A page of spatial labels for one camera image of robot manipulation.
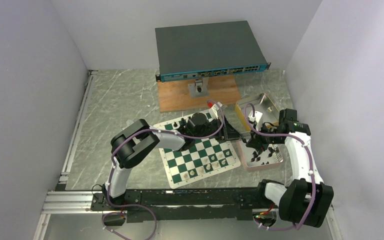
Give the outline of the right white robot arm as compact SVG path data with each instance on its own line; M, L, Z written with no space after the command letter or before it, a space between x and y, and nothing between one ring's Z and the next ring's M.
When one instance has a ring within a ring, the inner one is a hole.
M303 225L319 228L331 206L334 190L326 185L317 170L311 146L311 130L308 124L299 122L295 109L279 112L278 125L267 128L257 120L253 110L246 117L250 127L250 140L246 146L262 152L270 144L285 145L292 169L292 182L285 186L272 180L262 180L255 194L256 203L267 208L272 203L278 207L281 220L292 223L298 230Z

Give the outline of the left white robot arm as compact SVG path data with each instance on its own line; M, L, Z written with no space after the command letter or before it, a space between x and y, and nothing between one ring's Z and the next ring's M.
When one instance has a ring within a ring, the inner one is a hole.
M125 202L127 181L134 167L151 151L160 149L173 188L229 167L237 167L229 141L243 138L226 118L196 112L162 128L139 119L110 141L112 169L102 187L104 204L111 210Z

